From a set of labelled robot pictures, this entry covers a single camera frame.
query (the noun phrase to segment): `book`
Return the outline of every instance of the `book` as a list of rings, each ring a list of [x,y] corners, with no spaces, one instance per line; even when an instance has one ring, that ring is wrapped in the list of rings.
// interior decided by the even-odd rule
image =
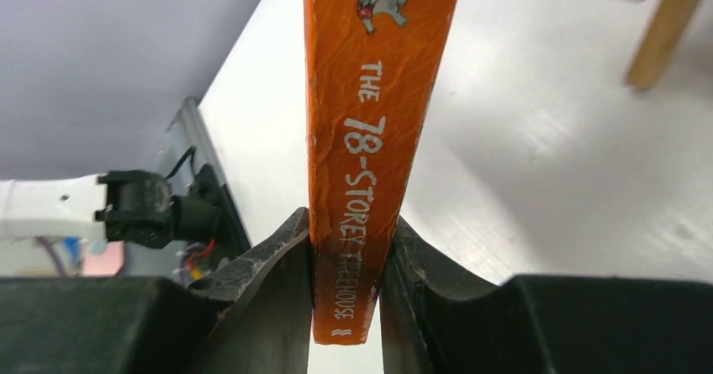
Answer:
[[[304,0],[314,339],[366,341],[457,0]]]

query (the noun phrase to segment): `wooden stool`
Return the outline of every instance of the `wooden stool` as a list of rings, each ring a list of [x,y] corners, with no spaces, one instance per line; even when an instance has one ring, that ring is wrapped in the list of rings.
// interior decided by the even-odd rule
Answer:
[[[631,63],[626,80],[640,89],[653,87],[671,63],[681,35],[700,0],[662,0]]]

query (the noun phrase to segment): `black cable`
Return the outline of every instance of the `black cable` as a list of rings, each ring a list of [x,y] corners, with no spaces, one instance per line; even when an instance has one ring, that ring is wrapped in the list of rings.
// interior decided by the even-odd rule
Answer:
[[[183,155],[181,155],[181,158],[178,159],[178,162],[176,163],[176,166],[174,166],[173,169],[171,170],[171,172],[169,172],[168,175],[166,175],[166,179],[171,179],[171,178],[173,178],[173,177],[178,173],[178,170],[181,169],[181,166],[183,165],[183,163],[186,162],[186,160],[188,159],[188,157],[191,157],[191,164],[190,164],[190,166],[191,166],[191,174],[193,174],[193,177],[195,178],[195,177],[196,177],[196,171],[195,171],[195,169],[194,169],[194,167],[193,167],[193,163],[194,163],[193,160],[194,160],[194,158],[195,158],[195,155],[196,155],[196,148],[195,148],[195,146],[190,146],[190,147],[188,147],[188,150],[186,150],[186,152],[183,153]]]

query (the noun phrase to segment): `white table surface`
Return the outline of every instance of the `white table surface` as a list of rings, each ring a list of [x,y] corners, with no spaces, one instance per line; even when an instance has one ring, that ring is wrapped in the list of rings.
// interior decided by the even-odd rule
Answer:
[[[657,1],[460,0],[403,216],[495,282],[712,281],[713,1],[635,93]],[[302,0],[262,0],[201,107],[254,243],[307,204],[303,34]],[[314,347],[310,372],[381,372],[379,337]]]

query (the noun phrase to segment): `black plastic mount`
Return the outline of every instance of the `black plastic mount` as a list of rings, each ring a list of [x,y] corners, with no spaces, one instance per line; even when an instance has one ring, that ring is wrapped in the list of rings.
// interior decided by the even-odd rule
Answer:
[[[98,183],[107,186],[107,204],[94,218],[104,222],[109,241],[160,249],[173,240],[215,240],[212,269],[250,249],[230,191],[208,164],[196,174],[187,196],[172,195],[166,178],[148,171],[110,171]]]
[[[0,372],[307,372],[307,210],[187,289],[165,279],[0,280]],[[466,271],[399,221],[383,278],[396,373],[713,372],[713,287]]]

